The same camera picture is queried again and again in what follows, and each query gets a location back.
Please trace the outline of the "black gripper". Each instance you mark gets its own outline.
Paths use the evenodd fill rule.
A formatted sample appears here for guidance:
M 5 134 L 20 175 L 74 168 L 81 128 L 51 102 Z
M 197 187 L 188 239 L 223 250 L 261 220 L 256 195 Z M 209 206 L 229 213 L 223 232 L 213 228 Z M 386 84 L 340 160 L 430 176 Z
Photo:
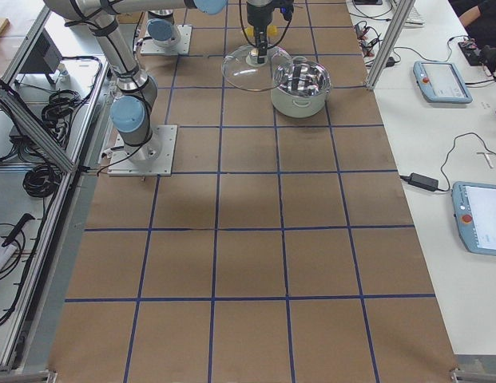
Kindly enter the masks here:
M 246 10 L 250 26 L 244 28 L 244 36 L 248 44 L 256 44 L 256 62 L 263 64 L 268 51 L 266 27 L 272 22 L 272 0 L 247 0 Z

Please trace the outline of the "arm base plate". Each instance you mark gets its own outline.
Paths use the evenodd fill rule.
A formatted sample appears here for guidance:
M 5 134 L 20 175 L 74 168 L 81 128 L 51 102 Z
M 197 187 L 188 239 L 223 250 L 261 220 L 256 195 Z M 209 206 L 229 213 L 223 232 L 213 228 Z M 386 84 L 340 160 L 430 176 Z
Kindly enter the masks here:
M 123 148 L 113 152 L 112 164 L 107 168 L 107 174 L 109 176 L 171 176 L 177 132 L 177 125 L 154 127 L 150 141 L 133 156 L 129 155 L 136 148 L 125 146 L 118 133 L 115 145 L 123 146 Z
M 192 36 L 191 25 L 173 25 L 151 20 L 141 43 L 144 56 L 188 55 Z

